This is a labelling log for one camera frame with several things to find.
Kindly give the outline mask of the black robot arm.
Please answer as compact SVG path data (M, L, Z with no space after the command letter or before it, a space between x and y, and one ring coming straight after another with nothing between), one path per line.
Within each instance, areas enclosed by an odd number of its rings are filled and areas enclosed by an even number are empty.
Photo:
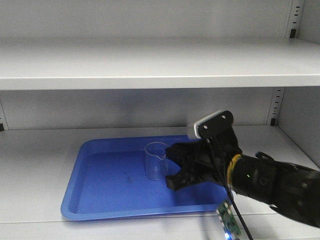
M180 167L165 178L171 190L212 182L263 202L286 218L320 226L320 172L263 152L244 155L232 127L207 139L175 143L165 154Z

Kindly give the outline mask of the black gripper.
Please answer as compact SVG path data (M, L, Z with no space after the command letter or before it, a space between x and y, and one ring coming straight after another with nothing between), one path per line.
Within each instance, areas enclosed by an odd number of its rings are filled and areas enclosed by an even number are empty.
M227 167L232 158L243 151L239 147L233 126L208 127L215 130L208 138L198 142L178 142L165 149L166 157L183 167L174 175L166 175L167 188L178 191L186 187L213 182L224 186L227 183Z

